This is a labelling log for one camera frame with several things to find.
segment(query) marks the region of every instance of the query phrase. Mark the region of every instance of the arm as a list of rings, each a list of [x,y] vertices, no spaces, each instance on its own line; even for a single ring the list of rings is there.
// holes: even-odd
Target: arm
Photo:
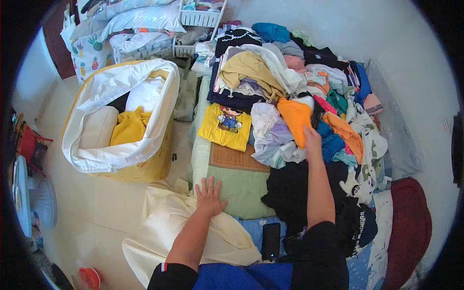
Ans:
[[[206,187],[206,178],[201,179],[201,187],[195,185],[197,193],[197,209],[190,216],[184,227],[174,240],[166,263],[177,263],[189,266],[198,272],[201,255],[205,248],[211,218],[220,214],[227,205],[227,200],[219,202],[221,182],[214,188],[214,178],[210,176],[209,187]]]
[[[329,179],[322,160],[321,136],[314,129],[304,128],[308,160],[308,229],[323,221],[335,224],[335,204]]]

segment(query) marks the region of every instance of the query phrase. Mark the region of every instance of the pile of clothes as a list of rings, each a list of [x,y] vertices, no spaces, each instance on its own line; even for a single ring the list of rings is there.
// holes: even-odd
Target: pile of clothes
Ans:
[[[369,244],[377,233],[369,206],[387,141],[363,64],[314,47],[302,31],[237,20],[197,45],[197,53],[197,62],[212,68],[211,106],[198,135],[240,151],[249,143],[251,156],[271,167],[262,202],[287,225],[286,252],[297,248],[307,225],[304,126],[322,137],[340,247],[350,257]]]

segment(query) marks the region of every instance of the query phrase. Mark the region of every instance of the smartphone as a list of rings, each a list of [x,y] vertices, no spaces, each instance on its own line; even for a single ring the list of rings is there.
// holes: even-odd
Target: smartphone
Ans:
[[[280,250],[280,223],[266,224],[263,226],[263,247],[261,254],[263,260],[275,260]]]

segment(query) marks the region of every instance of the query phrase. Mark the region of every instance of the red bucket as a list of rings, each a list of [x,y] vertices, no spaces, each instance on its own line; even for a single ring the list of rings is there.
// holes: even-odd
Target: red bucket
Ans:
[[[87,288],[98,290],[103,281],[102,274],[95,268],[79,268],[79,276]]]

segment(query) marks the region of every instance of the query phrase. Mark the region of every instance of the forearm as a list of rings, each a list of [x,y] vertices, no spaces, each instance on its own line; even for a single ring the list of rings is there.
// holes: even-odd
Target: forearm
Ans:
[[[308,229],[323,221],[335,224],[335,204],[321,156],[308,162]]]
[[[174,240],[166,263],[183,264],[198,272],[211,218],[208,214],[195,211]]]

